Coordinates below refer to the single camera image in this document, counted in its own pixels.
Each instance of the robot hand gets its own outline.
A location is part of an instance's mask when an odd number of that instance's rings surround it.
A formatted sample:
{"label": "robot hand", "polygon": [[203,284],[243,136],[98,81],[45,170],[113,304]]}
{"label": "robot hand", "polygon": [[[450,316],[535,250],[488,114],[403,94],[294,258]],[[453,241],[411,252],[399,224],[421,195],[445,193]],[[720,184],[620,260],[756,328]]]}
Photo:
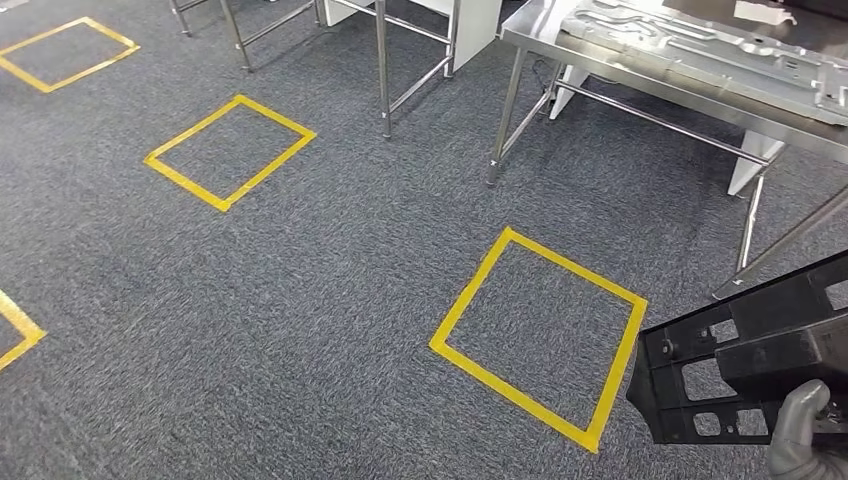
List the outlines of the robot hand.
{"label": "robot hand", "polygon": [[786,396],[768,449],[768,469],[775,480],[848,480],[846,452],[813,450],[816,415],[830,401],[830,389],[810,380]]}

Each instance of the table leg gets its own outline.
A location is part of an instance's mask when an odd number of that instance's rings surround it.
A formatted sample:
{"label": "table leg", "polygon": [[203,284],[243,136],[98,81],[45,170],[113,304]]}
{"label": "table leg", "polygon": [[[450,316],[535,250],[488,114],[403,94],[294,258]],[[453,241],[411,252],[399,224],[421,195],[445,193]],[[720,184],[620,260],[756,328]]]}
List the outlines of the table leg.
{"label": "table leg", "polygon": [[389,72],[386,53],[386,0],[374,2],[377,18],[377,63],[380,76],[380,109],[383,115],[383,137],[392,137],[392,111],[389,100]]}
{"label": "table leg", "polygon": [[318,26],[326,27],[327,12],[324,8],[324,0],[313,0],[312,8],[315,9],[315,23],[317,23]]}
{"label": "table leg", "polygon": [[190,37],[191,30],[188,29],[188,23],[185,21],[185,17],[183,17],[183,12],[180,11],[179,5],[177,5],[177,0],[170,0],[171,2],[171,11],[174,12],[174,15],[177,16],[177,20],[180,22],[180,28],[182,28],[183,35]]}
{"label": "table leg", "polygon": [[235,16],[233,16],[233,10],[230,8],[230,2],[227,0],[221,0],[221,8],[224,10],[224,17],[226,17],[227,24],[230,26],[230,32],[233,34],[233,40],[236,42],[236,50],[241,52],[242,59],[244,60],[244,66],[242,68],[249,72],[252,70],[250,60],[247,58],[244,43],[241,41],[241,34],[238,31],[238,25],[236,24]]}
{"label": "table leg", "polygon": [[548,84],[548,102],[545,103],[545,106],[542,108],[542,113],[545,115],[549,115],[551,112],[552,103],[554,98],[556,97],[557,86],[556,82],[559,80],[559,77],[562,76],[562,71],[565,68],[565,64],[562,62],[557,62],[556,68],[554,68],[554,75],[551,77],[551,83]]}
{"label": "table leg", "polygon": [[453,70],[456,63],[456,32],[459,26],[459,9],[461,7],[461,0],[453,0],[453,11],[451,12],[451,17],[448,20],[448,40],[450,40],[451,43],[446,47],[447,51],[445,52],[450,60],[448,60],[448,64],[445,65],[445,78],[453,78]]}
{"label": "table leg", "polygon": [[745,229],[742,232],[742,243],[739,245],[739,257],[736,259],[737,272],[748,266],[748,253],[751,251],[751,239],[754,236],[754,224],[757,221],[757,210],[760,208],[760,197],[763,193],[766,173],[774,168],[777,160],[783,155],[785,150],[786,145],[783,144],[780,148],[771,152],[771,162],[767,166],[760,167],[758,165],[759,172],[754,177],[756,183],[754,184],[754,191],[751,193],[751,200],[748,203],[748,214],[745,216]]}
{"label": "table leg", "polygon": [[498,179],[498,171],[500,170],[501,160],[503,159],[509,122],[512,119],[512,109],[515,106],[515,96],[518,93],[518,84],[521,83],[521,69],[524,66],[524,59],[526,57],[527,50],[523,48],[519,48],[515,52],[515,62],[512,64],[512,75],[509,77],[509,87],[506,90],[506,100],[504,100],[501,124],[498,127],[498,136],[495,139],[495,151],[492,155],[492,160],[489,162],[489,168],[486,174],[486,184],[489,186],[494,186]]}
{"label": "table leg", "polygon": [[767,248],[765,252],[760,254],[759,257],[755,258],[750,264],[748,264],[748,266],[736,272],[736,275],[731,277],[730,280],[726,281],[722,286],[717,288],[715,292],[713,292],[713,297],[721,300],[730,296],[734,293],[734,290],[737,289],[736,287],[750,281],[753,278],[753,274],[756,273],[757,269],[763,262],[779,253],[793,240],[804,235],[807,231],[826,222],[846,205],[848,205],[848,186],[840,190],[839,193],[831,197],[831,199],[825,202],[824,205],[808,215],[807,218],[793,227],[792,230],[786,232],[780,240],[774,242],[774,244]]}

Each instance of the rectangular hole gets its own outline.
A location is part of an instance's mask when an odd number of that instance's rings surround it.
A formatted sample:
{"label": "rectangular hole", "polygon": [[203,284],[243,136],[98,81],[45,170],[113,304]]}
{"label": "rectangular hole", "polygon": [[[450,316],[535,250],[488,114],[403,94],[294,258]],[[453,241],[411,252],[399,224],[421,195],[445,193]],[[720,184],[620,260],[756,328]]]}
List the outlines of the rectangular hole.
{"label": "rectangular hole", "polygon": [[736,331],[736,322],[731,318],[715,325],[710,325],[710,333],[715,337],[716,342],[724,343],[739,338],[739,332]]}
{"label": "rectangular hole", "polygon": [[689,400],[706,400],[736,395],[736,390],[724,383],[715,358],[689,363],[681,369],[683,387]]}
{"label": "rectangular hole", "polygon": [[848,307],[848,280],[843,280],[839,283],[825,289],[827,299],[830,300],[830,305],[834,310],[842,310]]}
{"label": "rectangular hole", "polygon": [[698,413],[692,420],[695,422],[695,431],[702,437],[715,437],[721,433],[721,422],[715,413]]}
{"label": "rectangular hole", "polygon": [[768,435],[766,417],[759,408],[753,410],[739,410],[736,412],[736,427],[739,435]]}

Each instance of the metal table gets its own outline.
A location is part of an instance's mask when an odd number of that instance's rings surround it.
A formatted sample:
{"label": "metal table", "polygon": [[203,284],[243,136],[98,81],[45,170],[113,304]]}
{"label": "metal table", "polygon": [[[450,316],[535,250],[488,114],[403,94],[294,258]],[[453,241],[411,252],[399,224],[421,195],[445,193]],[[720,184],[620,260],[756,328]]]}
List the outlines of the metal table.
{"label": "metal table", "polygon": [[[842,58],[848,57],[848,23],[846,22],[803,10],[787,8],[798,20],[798,24],[793,26],[786,22],[778,26],[769,26],[734,18],[733,3],[732,0],[666,0],[665,6],[705,20],[746,29],[752,35],[765,35],[785,43],[814,49],[821,53]],[[641,65],[619,52],[568,35],[560,30],[560,24],[573,8],[574,2],[569,0],[530,0],[507,19],[502,26],[501,39],[515,45],[518,50],[507,89],[494,155],[488,166],[487,184],[494,185],[504,155],[512,148],[535,115],[550,105],[556,87],[562,87],[587,96],[763,165],[765,168],[760,171],[754,180],[755,187],[751,195],[739,249],[737,272],[713,293],[716,298],[724,298],[739,290],[740,286],[753,280],[754,274],[767,259],[808,230],[825,222],[840,208],[848,204],[848,186],[846,186],[767,248],[759,257],[748,263],[748,250],[751,244],[751,235],[759,206],[764,175],[773,165],[773,159],[759,157],[738,147],[705,137],[700,133],[639,111],[612,98],[599,95],[577,85],[568,84],[559,78],[563,64],[573,65],[590,74],[621,83],[786,144],[836,159],[842,163],[848,163],[848,129],[821,123],[674,72],[664,69],[652,70],[650,67]],[[555,68],[550,86],[542,98],[539,99],[516,130],[507,136],[518,84],[521,80],[522,65],[527,52],[548,57],[556,61],[558,66]]]}

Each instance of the gray carpet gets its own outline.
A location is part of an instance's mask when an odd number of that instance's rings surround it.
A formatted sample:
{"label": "gray carpet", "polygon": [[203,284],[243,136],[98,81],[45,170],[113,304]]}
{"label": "gray carpet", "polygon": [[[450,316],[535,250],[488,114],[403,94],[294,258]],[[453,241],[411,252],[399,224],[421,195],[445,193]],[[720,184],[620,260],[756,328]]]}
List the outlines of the gray carpet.
{"label": "gray carpet", "polygon": [[[293,5],[243,0],[238,16],[250,32]],[[166,2],[32,0],[0,14],[0,46],[81,16],[141,49],[49,95],[0,72],[0,289],[48,331],[0,372],[0,478],[765,478],[761,448],[653,445],[623,391],[590,454],[427,346],[507,225],[646,298],[646,325],[707,303],[746,210],[724,194],[729,155],[575,99],[528,129],[486,189],[512,48],[496,42],[428,85],[385,142],[364,15],[326,31],[299,18],[251,47],[255,74],[239,70],[214,1],[187,13],[188,39]],[[398,94],[441,47],[389,35]],[[61,77],[108,53],[102,40],[85,58],[57,54],[76,40],[21,54]],[[626,88],[589,87],[741,141]],[[222,214],[142,160],[236,93],[318,136]],[[519,109],[538,93],[528,62]],[[239,145],[198,137],[168,161],[226,193],[292,140],[261,118],[229,121],[210,133]],[[845,172],[790,150],[754,250]],[[762,279],[839,251],[846,234],[840,216]],[[583,425],[623,316],[580,282],[510,247],[448,342]]]}

